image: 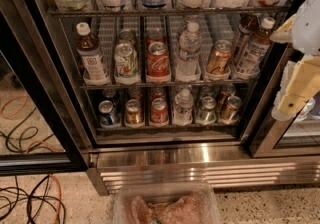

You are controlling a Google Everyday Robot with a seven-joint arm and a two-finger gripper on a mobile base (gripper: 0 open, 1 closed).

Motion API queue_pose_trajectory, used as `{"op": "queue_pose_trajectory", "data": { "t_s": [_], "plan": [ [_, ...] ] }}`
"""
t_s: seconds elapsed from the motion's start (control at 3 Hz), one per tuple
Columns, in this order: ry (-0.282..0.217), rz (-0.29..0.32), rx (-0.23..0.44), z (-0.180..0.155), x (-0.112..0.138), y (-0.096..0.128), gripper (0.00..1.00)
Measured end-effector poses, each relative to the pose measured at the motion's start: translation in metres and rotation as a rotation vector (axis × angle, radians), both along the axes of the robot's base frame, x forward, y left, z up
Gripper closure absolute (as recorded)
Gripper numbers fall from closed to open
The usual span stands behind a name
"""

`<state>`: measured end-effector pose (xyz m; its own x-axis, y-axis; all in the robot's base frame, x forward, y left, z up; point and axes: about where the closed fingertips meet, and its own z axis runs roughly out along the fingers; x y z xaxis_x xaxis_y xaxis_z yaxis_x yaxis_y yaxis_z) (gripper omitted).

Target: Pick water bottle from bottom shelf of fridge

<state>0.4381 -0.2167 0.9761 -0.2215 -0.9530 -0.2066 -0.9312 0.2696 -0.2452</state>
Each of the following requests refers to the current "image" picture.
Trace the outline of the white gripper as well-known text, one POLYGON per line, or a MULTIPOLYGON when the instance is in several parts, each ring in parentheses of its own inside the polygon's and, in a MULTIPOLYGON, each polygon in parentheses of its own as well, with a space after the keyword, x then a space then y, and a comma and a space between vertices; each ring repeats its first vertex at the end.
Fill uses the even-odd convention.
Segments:
MULTIPOLYGON (((272 32, 270 40, 284 44, 292 42, 292 29, 296 15, 293 14, 272 32)), ((297 116, 306 103, 320 91, 320 57, 305 55, 300 61, 289 61, 282 73, 280 90, 271 110, 278 121, 297 116)))

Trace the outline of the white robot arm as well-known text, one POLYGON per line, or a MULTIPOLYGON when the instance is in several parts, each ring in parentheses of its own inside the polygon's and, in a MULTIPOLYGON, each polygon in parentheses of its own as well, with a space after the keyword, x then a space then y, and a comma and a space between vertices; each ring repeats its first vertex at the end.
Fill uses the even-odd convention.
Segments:
POLYGON ((270 39, 291 43, 303 54, 300 61, 289 61, 285 66, 271 111, 274 119, 287 121, 320 91, 320 0, 305 0, 270 39))

